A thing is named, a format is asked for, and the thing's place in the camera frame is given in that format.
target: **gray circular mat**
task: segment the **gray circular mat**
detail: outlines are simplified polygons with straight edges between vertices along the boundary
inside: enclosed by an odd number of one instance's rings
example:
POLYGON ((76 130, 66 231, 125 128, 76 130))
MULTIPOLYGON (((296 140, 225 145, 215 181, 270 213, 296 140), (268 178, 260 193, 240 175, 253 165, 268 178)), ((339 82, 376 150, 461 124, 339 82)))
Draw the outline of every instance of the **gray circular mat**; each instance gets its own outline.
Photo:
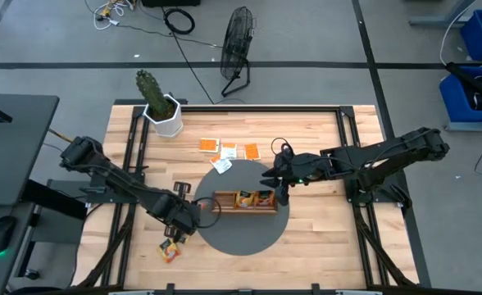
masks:
MULTIPOLYGON (((261 173, 268 170, 256 161, 233 160, 232 167, 220 175, 210 170, 196 190, 194 199, 213 196, 214 191, 268 190, 259 183, 261 173)), ((230 255, 252 255, 271 246, 289 221, 289 206, 278 204, 275 215, 221 214, 217 224, 209 229, 198 229, 201 236, 215 249, 230 255)), ((209 225, 216 219, 216 213, 201 211, 201 225, 209 225)))

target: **black fan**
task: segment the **black fan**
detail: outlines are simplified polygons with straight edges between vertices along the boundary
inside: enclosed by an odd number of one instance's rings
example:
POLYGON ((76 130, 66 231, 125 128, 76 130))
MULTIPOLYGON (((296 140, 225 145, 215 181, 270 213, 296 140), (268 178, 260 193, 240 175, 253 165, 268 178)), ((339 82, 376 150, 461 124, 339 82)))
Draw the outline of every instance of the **black fan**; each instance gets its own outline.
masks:
POLYGON ((250 63, 247 60, 247 55, 250 42, 252 41, 252 33, 252 13, 246 7, 234 10, 226 29, 223 52, 221 53, 221 74, 230 80, 223 91, 221 91, 223 97, 250 84, 250 63), (247 83, 227 92, 226 89, 232 82, 240 78, 239 74, 245 65, 247 65, 247 83))

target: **gray floor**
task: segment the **gray floor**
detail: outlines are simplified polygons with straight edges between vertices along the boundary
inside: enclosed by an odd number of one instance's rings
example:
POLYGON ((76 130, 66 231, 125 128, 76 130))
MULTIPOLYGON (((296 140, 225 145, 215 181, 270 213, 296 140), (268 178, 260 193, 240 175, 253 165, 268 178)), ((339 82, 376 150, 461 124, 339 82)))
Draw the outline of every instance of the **gray floor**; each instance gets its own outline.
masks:
MULTIPOLYGON (((103 0, 89 0, 92 8, 103 0)), ((361 0, 377 62, 439 62, 444 29, 412 28, 410 16, 443 13, 453 0, 361 0)), ((222 43, 230 13, 246 5, 257 18, 251 61, 366 61, 349 0, 202 0, 188 11, 196 20, 191 38, 222 43)), ((482 0, 476 7, 482 8, 482 0)), ((159 9, 148 9, 160 15, 159 9)), ((123 25, 167 33, 141 11, 126 11, 123 25)), ((182 43, 190 61, 219 61, 220 51, 182 43)), ((454 29, 443 51, 446 61, 466 61, 465 45, 454 29)), ((131 29, 96 31, 83 0, 14 0, 0 23, 0 62, 184 61, 174 40, 131 29)), ((0 93, 52 94, 61 98, 52 126, 73 135, 102 140, 117 98, 139 98, 137 69, 0 70, 0 93)), ((164 91, 190 103, 207 98, 188 69, 151 69, 164 91)), ((196 69, 212 99, 225 85, 218 69, 196 69)), ((439 93, 443 70, 380 70, 394 131, 443 128, 447 113, 439 93)), ((367 69, 254 68, 252 83, 232 98, 246 103, 376 104, 367 69)), ((436 288, 482 291, 482 176, 473 171, 482 151, 482 134, 443 133, 451 152, 438 163, 407 169, 416 220, 432 284, 436 288)), ((55 138, 47 142, 65 145, 55 138)), ((43 147, 32 177, 84 179, 61 170, 58 152, 43 147)), ((43 253, 57 253, 45 249, 43 253)), ((70 258, 71 250, 63 251, 70 258)), ((32 261, 43 272, 60 263, 32 261)), ((65 287, 72 269, 50 284, 65 287)), ((15 287, 28 282, 12 282, 15 287)))

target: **wooden box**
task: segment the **wooden box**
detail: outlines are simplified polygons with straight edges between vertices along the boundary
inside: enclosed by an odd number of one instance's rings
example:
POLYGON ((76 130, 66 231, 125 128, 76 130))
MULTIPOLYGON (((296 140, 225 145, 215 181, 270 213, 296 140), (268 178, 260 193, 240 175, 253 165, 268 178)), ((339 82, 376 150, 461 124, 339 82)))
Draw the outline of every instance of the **wooden box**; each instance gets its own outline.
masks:
MULTIPOLYGON (((236 206, 236 198, 241 191, 215 191, 214 198, 221 205, 221 213, 235 213, 235 214, 276 214, 277 213, 277 201, 274 198, 274 192, 271 192, 272 204, 271 205, 257 205, 259 198, 259 192, 254 193, 255 198, 250 206, 242 207, 236 206)), ((219 212, 219 207, 214 202, 212 212, 219 212)))

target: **white pot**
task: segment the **white pot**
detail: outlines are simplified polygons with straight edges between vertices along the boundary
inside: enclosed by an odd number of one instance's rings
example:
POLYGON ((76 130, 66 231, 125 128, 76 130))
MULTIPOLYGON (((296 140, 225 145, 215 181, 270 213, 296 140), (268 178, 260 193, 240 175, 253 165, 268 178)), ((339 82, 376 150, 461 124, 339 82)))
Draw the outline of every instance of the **white pot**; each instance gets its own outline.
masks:
POLYGON ((157 135, 164 138, 174 138, 181 131, 183 131, 183 119, 181 119, 181 105, 170 95, 165 94, 165 98, 171 100, 176 108, 175 113, 170 119, 155 121, 148 115, 148 108, 150 106, 147 104, 144 107, 143 116, 150 120, 156 126, 157 135))

